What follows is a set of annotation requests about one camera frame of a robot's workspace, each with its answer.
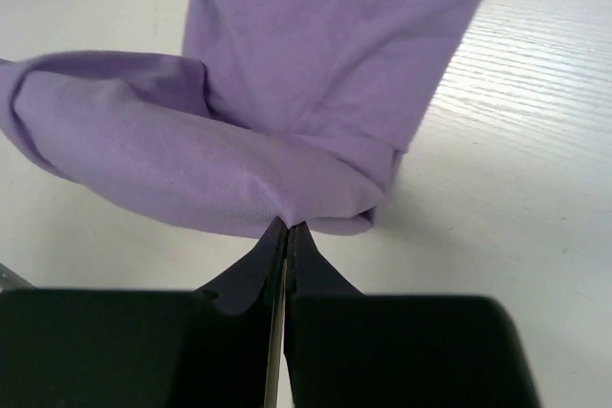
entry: wood grain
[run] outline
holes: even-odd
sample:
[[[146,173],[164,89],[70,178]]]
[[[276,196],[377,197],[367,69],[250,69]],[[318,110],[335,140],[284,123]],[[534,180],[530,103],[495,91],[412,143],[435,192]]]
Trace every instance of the wood grain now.
[[[378,227],[317,236],[363,290],[497,298],[555,408],[612,406],[611,6],[485,0]],[[0,0],[0,55],[177,53],[185,7]],[[5,140],[0,160],[0,261],[37,285],[192,288],[251,245],[116,209]],[[284,374],[279,406],[290,400]]]

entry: purple cloth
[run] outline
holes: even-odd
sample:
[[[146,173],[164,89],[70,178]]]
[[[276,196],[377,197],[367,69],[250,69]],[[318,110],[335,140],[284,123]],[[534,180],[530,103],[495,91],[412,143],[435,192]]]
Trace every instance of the purple cloth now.
[[[0,128],[172,225],[365,231],[479,2],[191,0],[184,57],[1,61]]]

